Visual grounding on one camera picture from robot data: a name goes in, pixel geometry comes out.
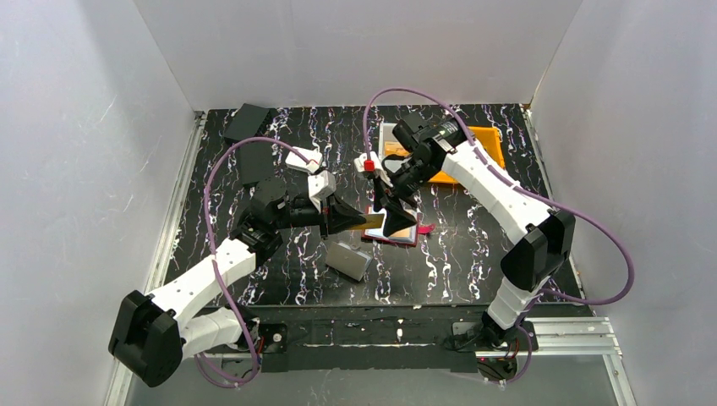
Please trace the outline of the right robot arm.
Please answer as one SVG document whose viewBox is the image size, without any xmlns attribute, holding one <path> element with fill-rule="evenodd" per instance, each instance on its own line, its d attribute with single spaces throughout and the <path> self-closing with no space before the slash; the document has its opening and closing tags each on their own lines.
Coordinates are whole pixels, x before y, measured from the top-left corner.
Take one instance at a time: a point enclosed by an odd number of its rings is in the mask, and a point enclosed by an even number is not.
<svg viewBox="0 0 717 406">
<path fill-rule="evenodd" d="M 384 230 L 395 233 L 416 223 L 405 206 L 415 206 L 415 192 L 437 173 L 456 180 L 500 224 L 512 243 L 501 259 L 501 285 L 480 323 L 453 348 L 510 343 L 540 290 L 568 259 L 576 219 L 521 193 L 488 156 L 474 133 L 456 118 L 431 125 L 417 113 L 394 124 L 391 133 L 406 156 L 392 154 L 397 170 L 375 180 L 375 209 L 386 210 Z"/>
</svg>

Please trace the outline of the black box far corner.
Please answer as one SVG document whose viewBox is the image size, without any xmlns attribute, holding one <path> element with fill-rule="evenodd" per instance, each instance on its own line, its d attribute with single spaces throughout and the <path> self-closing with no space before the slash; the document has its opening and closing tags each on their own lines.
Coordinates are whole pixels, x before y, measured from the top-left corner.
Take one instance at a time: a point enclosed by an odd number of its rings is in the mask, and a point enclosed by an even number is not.
<svg viewBox="0 0 717 406">
<path fill-rule="evenodd" d="M 275 110 L 244 103 L 233 115 L 222 138 L 230 144 L 263 135 L 273 121 Z"/>
</svg>

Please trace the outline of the black box near device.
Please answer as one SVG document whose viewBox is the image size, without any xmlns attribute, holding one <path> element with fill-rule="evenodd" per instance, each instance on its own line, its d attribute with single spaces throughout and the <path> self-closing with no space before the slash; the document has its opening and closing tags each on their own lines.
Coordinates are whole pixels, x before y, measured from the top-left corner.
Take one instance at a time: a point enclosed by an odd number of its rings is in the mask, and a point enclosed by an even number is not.
<svg viewBox="0 0 717 406">
<path fill-rule="evenodd" d="M 255 187 L 259 181 L 274 176 L 271 143 L 258 141 L 237 149 L 238 171 L 245 188 Z"/>
</svg>

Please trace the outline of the aluminium frame rail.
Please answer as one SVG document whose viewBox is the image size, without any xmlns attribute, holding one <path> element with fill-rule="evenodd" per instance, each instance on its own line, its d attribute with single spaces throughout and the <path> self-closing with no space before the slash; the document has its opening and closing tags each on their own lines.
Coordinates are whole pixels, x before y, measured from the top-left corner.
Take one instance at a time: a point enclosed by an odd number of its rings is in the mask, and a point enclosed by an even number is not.
<svg viewBox="0 0 717 406">
<path fill-rule="evenodd" d="M 264 352 L 247 386 L 219 388 L 194 363 L 159 387 L 127 372 L 108 405 L 633 405 L 616 336 L 605 318 L 539 317 L 517 355 L 451 351 L 468 323 L 422 310 L 412 316 L 284 321 L 289 337 Z"/>
</svg>

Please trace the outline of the red leather card holder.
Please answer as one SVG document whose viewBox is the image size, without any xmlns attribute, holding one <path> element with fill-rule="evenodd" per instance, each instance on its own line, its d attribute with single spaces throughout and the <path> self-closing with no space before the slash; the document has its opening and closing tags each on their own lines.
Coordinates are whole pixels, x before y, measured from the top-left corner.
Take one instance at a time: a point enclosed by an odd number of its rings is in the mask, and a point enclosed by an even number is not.
<svg viewBox="0 0 717 406">
<path fill-rule="evenodd" d="M 435 224 L 422 224 L 422 214 L 416 210 L 408 209 L 408 213 L 417 222 L 415 225 L 409 228 L 403 228 L 392 234 L 386 234 L 384 231 L 386 219 L 384 218 L 379 227 L 367 228 L 363 230 L 361 234 L 361 239 L 364 242 L 376 242 L 397 246 L 415 247 L 418 244 L 419 236 L 431 233 L 435 229 Z"/>
</svg>

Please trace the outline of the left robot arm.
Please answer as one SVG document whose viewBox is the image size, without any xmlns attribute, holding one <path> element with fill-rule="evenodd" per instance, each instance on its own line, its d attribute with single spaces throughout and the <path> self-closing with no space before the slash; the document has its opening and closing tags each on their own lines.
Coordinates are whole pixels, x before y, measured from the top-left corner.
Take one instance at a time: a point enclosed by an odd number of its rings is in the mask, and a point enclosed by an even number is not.
<svg viewBox="0 0 717 406">
<path fill-rule="evenodd" d="M 309 176 L 309 191 L 290 198 L 279 178 L 256 187 L 235 228 L 183 275 L 147 294 L 134 290 L 118 310 L 109 353 L 148 387 L 157 387 L 183 360 L 207 349 L 244 342 L 252 357 L 257 331 L 250 329 L 234 299 L 224 308 L 200 311 L 228 287 L 263 266 L 282 246 L 282 230 L 318 227 L 320 236 L 379 228 L 382 213 L 363 213 L 335 192 L 331 174 Z"/>
</svg>

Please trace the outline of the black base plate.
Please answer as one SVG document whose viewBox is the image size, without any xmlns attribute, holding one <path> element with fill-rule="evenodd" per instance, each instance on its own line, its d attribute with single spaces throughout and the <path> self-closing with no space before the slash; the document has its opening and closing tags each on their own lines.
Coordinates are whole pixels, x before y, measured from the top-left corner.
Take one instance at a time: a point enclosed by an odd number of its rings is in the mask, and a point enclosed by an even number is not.
<svg viewBox="0 0 717 406">
<path fill-rule="evenodd" d="M 435 369 L 473 373 L 479 358 L 525 354 L 539 345 L 534 326 L 509 334 L 510 348 L 474 336 L 482 305 L 279 306 L 249 311 L 260 322 L 262 370 Z"/>
</svg>

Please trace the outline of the orange credit card in bin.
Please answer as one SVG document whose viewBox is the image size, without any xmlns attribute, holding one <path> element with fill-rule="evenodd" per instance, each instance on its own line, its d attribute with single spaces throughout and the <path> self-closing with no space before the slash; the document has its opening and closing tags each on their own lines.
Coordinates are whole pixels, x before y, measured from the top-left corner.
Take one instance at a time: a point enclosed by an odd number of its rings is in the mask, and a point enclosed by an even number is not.
<svg viewBox="0 0 717 406">
<path fill-rule="evenodd" d="M 383 156 L 391 156 L 391 155 L 397 155 L 397 156 L 407 156 L 409 154 L 409 151 L 407 151 L 400 143 L 395 141 L 389 141 L 383 144 Z"/>
</svg>

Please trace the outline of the yellow right plastic bin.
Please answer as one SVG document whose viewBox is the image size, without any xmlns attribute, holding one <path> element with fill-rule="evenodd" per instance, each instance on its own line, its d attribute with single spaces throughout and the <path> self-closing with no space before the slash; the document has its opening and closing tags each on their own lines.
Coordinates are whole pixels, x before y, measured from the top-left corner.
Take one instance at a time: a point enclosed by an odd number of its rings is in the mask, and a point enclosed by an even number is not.
<svg viewBox="0 0 717 406">
<path fill-rule="evenodd" d="M 468 127 L 474 134 L 474 138 L 483 146 L 487 155 L 492 158 L 500 168 L 505 169 L 506 164 L 501 149 L 501 139 L 498 129 L 494 127 Z M 437 173 L 430 182 L 432 184 L 458 184 L 456 179 L 447 173 Z"/>
</svg>

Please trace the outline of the silver metal card case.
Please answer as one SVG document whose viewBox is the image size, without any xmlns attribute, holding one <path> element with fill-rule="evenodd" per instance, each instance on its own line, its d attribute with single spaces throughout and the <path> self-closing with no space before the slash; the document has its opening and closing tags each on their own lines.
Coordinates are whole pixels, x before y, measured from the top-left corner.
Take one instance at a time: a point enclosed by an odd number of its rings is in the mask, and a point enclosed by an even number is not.
<svg viewBox="0 0 717 406">
<path fill-rule="evenodd" d="M 331 242 L 326 253 L 326 265 L 355 282 L 364 279 L 373 257 L 343 242 Z"/>
</svg>

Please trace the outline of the white square device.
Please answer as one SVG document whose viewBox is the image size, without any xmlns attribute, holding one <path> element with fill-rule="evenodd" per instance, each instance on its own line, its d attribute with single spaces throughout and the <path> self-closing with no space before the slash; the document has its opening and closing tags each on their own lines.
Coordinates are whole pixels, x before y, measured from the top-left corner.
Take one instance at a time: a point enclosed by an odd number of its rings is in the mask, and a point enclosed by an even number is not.
<svg viewBox="0 0 717 406">
<path fill-rule="evenodd" d="M 301 147 L 294 147 L 289 151 L 285 164 L 287 167 L 304 172 L 315 174 L 322 166 L 323 155 L 318 150 L 307 150 Z"/>
</svg>

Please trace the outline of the orange credit card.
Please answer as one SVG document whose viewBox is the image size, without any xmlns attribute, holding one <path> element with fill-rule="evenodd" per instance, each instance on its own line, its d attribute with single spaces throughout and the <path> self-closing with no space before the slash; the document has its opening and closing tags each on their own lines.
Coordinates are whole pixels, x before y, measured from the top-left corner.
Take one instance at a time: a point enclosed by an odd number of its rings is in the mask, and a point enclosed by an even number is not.
<svg viewBox="0 0 717 406">
<path fill-rule="evenodd" d="M 375 228 L 382 228 L 383 223 L 385 220 L 385 214 L 384 213 L 369 213 L 369 214 L 363 214 L 361 216 L 363 219 L 363 222 L 360 224 L 352 225 L 348 228 L 348 230 L 365 230 L 365 229 L 375 229 Z"/>
<path fill-rule="evenodd" d="M 409 154 L 409 151 L 407 151 L 400 143 L 395 141 L 389 141 L 383 144 L 383 156 L 391 156 L 391 155 L 397 155 L 397 156 L 407 156 Z"/>
</svg>

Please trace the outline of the white plastic bin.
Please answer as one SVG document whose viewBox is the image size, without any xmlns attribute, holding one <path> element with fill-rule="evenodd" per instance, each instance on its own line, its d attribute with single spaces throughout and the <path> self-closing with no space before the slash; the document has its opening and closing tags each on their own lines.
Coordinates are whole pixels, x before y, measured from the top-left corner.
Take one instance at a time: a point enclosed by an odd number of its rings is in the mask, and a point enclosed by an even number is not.
<svg viewBox="0 0 717 406">
<path fill-rule="evenodd" d="M 375 164 L 386 172 L 396 172 L 408 160 L 409 153 L 400 144 L 392 133 L 395 123 L 382 123 L 379 127 L 379 140 L 377 153 L 378 162 Z"/>
</svg>

